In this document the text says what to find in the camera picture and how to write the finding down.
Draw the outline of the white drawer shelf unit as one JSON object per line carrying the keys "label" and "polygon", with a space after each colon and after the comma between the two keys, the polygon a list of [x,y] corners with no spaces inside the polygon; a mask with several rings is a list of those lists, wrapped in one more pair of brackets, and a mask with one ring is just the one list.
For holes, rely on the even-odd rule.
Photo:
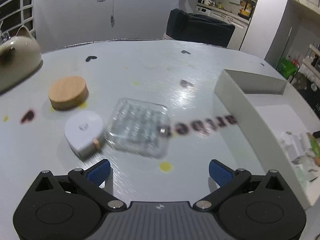
{"label": "white drawer shelf unit", "polygon": [[1,4],[1,31],[15,36],[21,26],[36,38],[33,0],[7,0]]}

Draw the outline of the white tape measure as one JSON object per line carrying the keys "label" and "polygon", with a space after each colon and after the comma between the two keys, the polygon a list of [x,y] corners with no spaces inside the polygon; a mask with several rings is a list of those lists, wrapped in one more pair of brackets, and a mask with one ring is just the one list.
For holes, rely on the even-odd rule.
{"label": "white tape measure", "polygon": [[101,116],[93,111],[80,111],[65,124],[65,139],[75,155],[87,159],[101,149],[105,126]]}

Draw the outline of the white shallow tray box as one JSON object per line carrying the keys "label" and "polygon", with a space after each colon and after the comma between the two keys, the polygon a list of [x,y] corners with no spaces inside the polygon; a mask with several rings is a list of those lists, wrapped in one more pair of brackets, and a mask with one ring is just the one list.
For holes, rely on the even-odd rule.
{"label": "white shallow tray box", "polygon": [[225,69],[215,94],[231,114],[252,146],[263,170],[278,170],[302,206],[307,209],[319,198],[319,167],[315,154],[293,164],[280,143],[280,135],[319,131],[319,118],[299,92],[284,79]]}

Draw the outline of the cork coaster green elephant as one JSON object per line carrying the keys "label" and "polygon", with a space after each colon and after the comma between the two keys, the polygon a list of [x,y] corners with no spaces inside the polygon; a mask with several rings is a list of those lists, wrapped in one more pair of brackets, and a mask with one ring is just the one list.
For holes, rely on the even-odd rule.
{"label": "cork coaster green elephant", "polygon": [[309,132],[306,133],[308,138],[309,138],[309,141],[310,141],[310,144],[311,144],[311,150],[312,152],[315,154],[314,156],[314,162],[315,164],[320,167],[320,149],[319,149],[319,144],[317,143],[316,141],[316,138]]}

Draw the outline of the round wooden lid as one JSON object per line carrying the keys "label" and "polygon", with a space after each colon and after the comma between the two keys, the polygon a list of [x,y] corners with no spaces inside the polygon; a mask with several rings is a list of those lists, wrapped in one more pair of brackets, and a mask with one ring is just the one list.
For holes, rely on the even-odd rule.
{"label": "round wooden lid", "polygon": [[68,76],[57,80],[48,91],[53,109],[66,111],[78,107],[86,101],[89,91],[84,78]]}

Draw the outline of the cream ceramic teapot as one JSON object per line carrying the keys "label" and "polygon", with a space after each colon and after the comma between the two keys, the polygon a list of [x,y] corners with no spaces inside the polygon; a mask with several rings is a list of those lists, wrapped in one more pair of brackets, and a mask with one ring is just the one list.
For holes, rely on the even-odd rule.
{"label": "cream ceramic teapot", "polygon": [[41,62],[40,45],[25,26],[1,40],[1,93],[33,74]]}

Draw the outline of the green cardboard box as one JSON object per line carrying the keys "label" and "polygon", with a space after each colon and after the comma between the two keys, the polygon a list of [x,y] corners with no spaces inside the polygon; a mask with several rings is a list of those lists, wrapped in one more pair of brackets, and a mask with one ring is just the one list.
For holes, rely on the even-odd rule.
{"label": "green cardboard box", "polygon": [[288,60],[282,57],[276,66],[276,70],[286,79],[293,77],[298,70],[299,63],[296,59]]}

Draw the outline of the black woven chair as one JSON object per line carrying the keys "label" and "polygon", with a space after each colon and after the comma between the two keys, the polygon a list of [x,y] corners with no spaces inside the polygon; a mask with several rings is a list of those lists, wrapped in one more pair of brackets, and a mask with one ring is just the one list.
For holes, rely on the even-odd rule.
{"label": "black woven chair", "polygon": [[165,34],[179,41],[211,44],[226,48],[235,26],[207,15],[186,13],[181,9],[170,12]]}

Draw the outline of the clear plastic blister case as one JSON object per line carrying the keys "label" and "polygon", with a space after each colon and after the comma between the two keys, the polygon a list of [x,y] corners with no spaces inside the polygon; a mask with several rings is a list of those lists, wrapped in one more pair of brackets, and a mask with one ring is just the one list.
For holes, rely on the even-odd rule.
{"label": "clear plastic blister case", "polygon": [[166,106],[122,98],[106,126],[105,139],[117,151],[159,159],[167,153],[170,125]]}

